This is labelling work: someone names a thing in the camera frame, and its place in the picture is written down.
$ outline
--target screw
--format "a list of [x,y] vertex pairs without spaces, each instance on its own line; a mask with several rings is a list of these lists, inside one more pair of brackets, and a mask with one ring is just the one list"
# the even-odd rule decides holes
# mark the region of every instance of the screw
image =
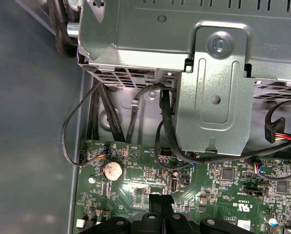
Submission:
[[222,39],[216,40],[213,44],[213,48],[217,52],[222,52],[225,49],[225,41]]
[[93,176],[91,176],[89,177],[88,181],[90,184],[94,184],[96,182],[96,179]]
[[156,97],[156,93],[155,92],[150,92],[150,100],[154,100]]
[[215,221],[212,219],[208,219],[208,220],[206,220],[206,223],[208,223],[209,225],[214,225]]
[[174,214],[174,215],[173,215],[173,218],[174,218],[174,219],[180,219],[180,218],[181,218],[181,216],[180,216],[180,215],[178,215],[178,214]]

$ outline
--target metal bracket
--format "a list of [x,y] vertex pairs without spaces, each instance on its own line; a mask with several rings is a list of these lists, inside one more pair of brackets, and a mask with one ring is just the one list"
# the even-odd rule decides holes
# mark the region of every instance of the metal bracket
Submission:
[[182,150],[238,156],[249,138],[252,78],[244,77],[247,33],[201,27],[194,68],[182,73],[176,133]]

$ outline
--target motherboard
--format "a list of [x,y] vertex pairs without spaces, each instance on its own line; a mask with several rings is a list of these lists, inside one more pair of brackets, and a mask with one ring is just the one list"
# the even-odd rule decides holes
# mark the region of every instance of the motherboard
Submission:
[[[132,221],[148,212],[149,194],[172,195],[174,212],[196,223],[217,217],[257,234],[282,234],[291,226],[291,180],[261,179],[253,160],[191,164],[171,172],[155,162],[153,147],[84,140],[80,160],[94,157],[78,171],[74,234],[113,216]],[[161,149],[159,159],[182,163],[170,149]],[[291,175],[291,160],[263,157],[259,164],[264,175]]]

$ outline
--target black wire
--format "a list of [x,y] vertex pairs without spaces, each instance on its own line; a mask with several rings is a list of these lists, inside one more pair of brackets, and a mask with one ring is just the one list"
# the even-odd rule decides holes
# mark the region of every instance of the black wire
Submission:
[[285,105],[285,104],[291,104],[291,100],[288,100],[288,101],[283,101],[275,106],[273,106],[266,114],[266,117],[265,117],[265,125],[272,125],[274,124],[274,122],[271,121],[272,119],[272,114],[274,113],[274,111],[280,107],[281,105]]
[[[93,79],[93,86],[95,86],[99,81]],[[95,91],[91,95],[89,117],[88,117],[88,127],[87,127],[87,139],[98,140],[98,114],[99,114],[99,92]]]
[[270,177],[270,176],[266,176],[266,175],[262,175],[262,174],[257,174],[257,176],[259,176],[260,178],[263,178],[263,179],[270,180],[270,181],[281,181],[281,180],[291,179],[291,175],[285,176],[285,177]]
[[67,149],[66,149],[66,143],[65,143],[65,135],[66,135],[66,128],[67,128],[67,125],[69,123],[69,121],[71,120],[71,118],[73,117],[73,115],[78,111],[78,109],[86,102],[86,100],[89,99],[90,95],[92,93],[94,93],[94,91],[100,86],[101,84],[98,83],[96,84],[94,87],[92,87],[89,92],[86,94],[86,96],[81,100],[81,102],[78,104],[78,106],[71,112],[71,114],[67,117],[66,121],[64,122],[63,124],[63,127],[62,127],[62,132],[61,132],[61,145],[62,145],[62,149],[63,149],[63,154],[64,154],[64,157],[66,158],[66,160],[74,165],[74,166],[86,166],[86,165],[89,165],[91,164],[98,156],[90,159],[89,161],[87,162],[84,162],[84,163],[76,163],[74,161],[71,160],[71,158],[69,157],[68,155],[68,152],[67,152]]
[[121,128],[120,122],[119,122],[118,115],[116,113],[116,110],[114,108],[114,105],[112,104],[112,101],[111,101],[110,97],[107,94],[106,87],[105,87],[104,84],[102,84],[99,87],[99,92],[100,92],[100,95],[101,95],[101,98],[102,98],[102,102],[103,102],[104,109],[105,109],[105,112],[106,112],[106,115],[107,115],[107,119],[108,119],[108,121],[110,123],[111,130],[113,128],[111,126],[111,122],[113,122],[114,126],[115,126],[115,129],[112,130],[112,132],[113,131],[117,132],[117,134],[116,134],[117,138],[115,139],[115,141],[126,142],[124,134],[122,132],[122,128]]
[[[163,84],[155,84],[153,86],[145,87],[137,93],[137,95],[135,96],[135,100],[139,100],[142,97],[142,95],[145,93],[160,90],[163,88],[166,88],[166,86]],[[136,124],[137,112],[138,112],[138,107],[133,106],[131,110],[130,124],[128,127],[127,136],[126,136],[126,142],[129,144],[131,144],[132,134],[133,134],[135,124]]]
[[99,140],[98,138],[98,115],[100,109],[100,92],[94,93],[93,99],[93,113],[92,113],[92,139]]
[[169,166],[166,166],[164,163],[162,163],[160,160],[159,160],[159,157],[158,157],[158,151],[159,151],[159,138],[160,138],[160,130],[161,130],[161,127],[163,126],[163,121],[160,122],[158,128],[157,128],[157,131],[156,131],[156,137],[155,137],[155,148],[154,148],[154,156],[156,158],[156,161],[157,163],[164,169],[166,170],[182,170],[186,167],[189,167],[190,164],[189,163],[185,163],[184,165],[182,166],[176,166],[176,167],[169,167]]
[[175,129],[172,121],[172,110],[170,108],[170,99],[169,99],[169,91],[162,91],[162,99],[161,99],[161,110],[163,117],[163,124],[165,129],[165,134],[173,153],[176,155],[178,159],[181,159],[185,162],[196,163],[196,164],[204,164],[204,163],[219,163],[225,161],[235,161],[241,159],[248,159],[253,156],[266,156],[270,154],[274,154],[278,151],[287,149],[291,147],[291,142],[287,142],[281,145],[273,146],[267,149],[257,150],[242,153],[241,156],[211,156],[211,157],[201,157],[201,158],[190,158],[183,154],[178,146],[178,142],[175,137]]
[[78,43],[76,41],[74,41],[73,39],[71,39],[68,36],[67,33],[67,23],[68,23],[68,18],[67,18],[67,13],[65,10],[65,6],[63,3],[63,0],[51,0],[53,1],[53,8],[56,14],[56,19],[57,19],[57,25],[64,37],[64,39],[71,45],[76,46]]
[[92,124],[93,124],[93,105],[94,105],[94,97],[95,97],[95,94],[97,92],[94,92],[92,95],[91,95],[91,98],[90,98],[90,107],[89,107],[89,116],[88,116],[88,126],[87,126],[87,138],[88,140],[91,140],[91,136],[92,136]]
[[103,106],[104,106],[104,110],[105,110],[105,113],[106,113],[107,121],[110,124],[110,129],[111,129],[114,141],[120,141],[119,140],[119,136],[118,136],[118,131],[117,131],[117,128],[116,128],[116,126],[114,124],[114,120],[113,120],[113,117],[112,117],[112,114],[111,114],[111,110],[110,110],[109,106],[107,105],[107,103],[105,101],[105,98],[103,96],[101,96],[101,100],[102,100],[102,103],[103,103]]

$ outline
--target white sticker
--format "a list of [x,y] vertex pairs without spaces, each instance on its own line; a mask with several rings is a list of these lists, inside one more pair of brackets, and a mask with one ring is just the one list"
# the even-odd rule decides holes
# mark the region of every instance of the white sticker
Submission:
[[250,220],[238,220],[237,222],[238,227],[243,228],[247,231],[251,230],[251,221]]

